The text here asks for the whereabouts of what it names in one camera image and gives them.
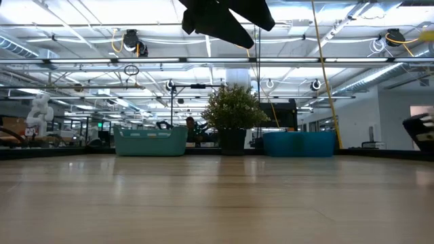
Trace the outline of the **teal plastic bin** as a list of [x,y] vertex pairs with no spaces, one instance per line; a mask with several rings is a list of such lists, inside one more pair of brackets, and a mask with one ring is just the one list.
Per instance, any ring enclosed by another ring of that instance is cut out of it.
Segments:
[[181,156],[186,149],[187,127],[171,130],[138,130],[113,128],[118,156]]

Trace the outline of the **blue plastic bin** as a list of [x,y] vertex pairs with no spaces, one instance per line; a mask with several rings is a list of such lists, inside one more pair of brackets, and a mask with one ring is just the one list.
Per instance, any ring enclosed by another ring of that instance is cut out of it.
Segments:
[[271,157],[332,157],[334,132],[269,132],[263,135],[264,151]]

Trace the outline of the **black background gantry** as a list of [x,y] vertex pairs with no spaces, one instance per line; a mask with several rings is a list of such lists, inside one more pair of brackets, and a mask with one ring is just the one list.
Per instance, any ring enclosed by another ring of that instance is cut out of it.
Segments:
[[217,88],[220,87],[219,85],[207,85],[202,83],[194,83],[190,85],[175,85],[172,91],[170,92],[170,123],[173,125],[173,118],[174,118],[174,90],[178,87],[184,88],[190,88],[190,89],[205,89],[205,88]]

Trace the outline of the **small potted green plant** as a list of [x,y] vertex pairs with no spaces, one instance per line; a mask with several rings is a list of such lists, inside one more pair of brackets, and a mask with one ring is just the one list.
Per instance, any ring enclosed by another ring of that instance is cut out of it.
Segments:
[[248,130],[270,120],[252,89],[239,84],[219,87],[201,117],[217,130],[221,153],[226,156],[243,155]]

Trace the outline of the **person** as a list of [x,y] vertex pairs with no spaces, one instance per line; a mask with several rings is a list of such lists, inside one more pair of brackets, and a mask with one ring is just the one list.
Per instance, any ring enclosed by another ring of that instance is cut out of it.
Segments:
[[206,134],[208,123],[198,124],[192,117],[186,118],[186,126],[188,128],[187,142],[207,142],[209,136]]

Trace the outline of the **white desktop device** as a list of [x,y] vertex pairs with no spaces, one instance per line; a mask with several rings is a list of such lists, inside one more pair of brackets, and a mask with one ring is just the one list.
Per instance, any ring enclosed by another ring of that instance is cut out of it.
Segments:
[[371,124],[368,127],[368,141],[362,142],[361,147],[366,149],[385,150],[387,144],[382,142],[380,137],[380,127],[378,124]]

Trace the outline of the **white humanoid robot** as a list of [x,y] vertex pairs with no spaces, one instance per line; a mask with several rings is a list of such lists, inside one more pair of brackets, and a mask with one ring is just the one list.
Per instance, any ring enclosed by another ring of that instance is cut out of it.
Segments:
[[50,95],[38,94],[32,101],[32,108],[26,118],[28,127],[38,127],[38,136],[47,135],[47,123],[54,118],[54,109],[48,105]]

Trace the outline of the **black office chair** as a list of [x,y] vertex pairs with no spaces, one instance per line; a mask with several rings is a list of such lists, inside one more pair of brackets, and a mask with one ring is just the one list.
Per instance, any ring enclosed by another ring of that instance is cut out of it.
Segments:
[[434,116],[432,114],[414,115],[405,119],[402,124],[422,152],[434,153]]

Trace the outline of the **brown cardboard box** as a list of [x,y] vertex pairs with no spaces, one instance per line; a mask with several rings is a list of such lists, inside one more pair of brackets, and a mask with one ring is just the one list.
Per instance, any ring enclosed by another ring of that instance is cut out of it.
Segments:
[[23,136],[27,128],[26,120],[22,117],[0,117],[0,125]]

